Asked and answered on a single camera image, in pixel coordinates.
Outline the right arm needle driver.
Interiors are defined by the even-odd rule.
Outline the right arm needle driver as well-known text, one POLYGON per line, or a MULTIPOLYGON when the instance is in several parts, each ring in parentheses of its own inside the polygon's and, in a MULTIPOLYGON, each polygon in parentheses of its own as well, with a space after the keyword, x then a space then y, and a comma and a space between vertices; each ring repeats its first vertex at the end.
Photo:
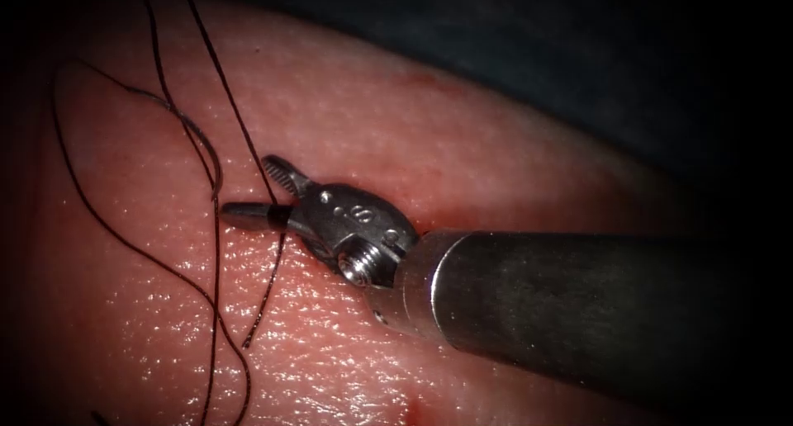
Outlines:
POLYGON ((397 266, 419 239, 392 203, 342 183, 309 187, 294 215, 311 252, 359 287, 394 287, 397 266))

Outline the right arm needle driver jaw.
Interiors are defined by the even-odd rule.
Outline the right arm needle driver jaw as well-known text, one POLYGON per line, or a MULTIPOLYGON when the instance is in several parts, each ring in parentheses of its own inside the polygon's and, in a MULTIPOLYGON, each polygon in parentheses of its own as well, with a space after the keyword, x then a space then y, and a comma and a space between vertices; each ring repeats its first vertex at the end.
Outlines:
POLYGON ((262 157, 262 165, 270 178, 296 198, 303 198, 310 189, 317 186, 300 169, 276 154, 262 157))
POLYGON ((294 207, 255 201, 226 202, 220 218, 229 226, 246 231, 287 231, 294 207))

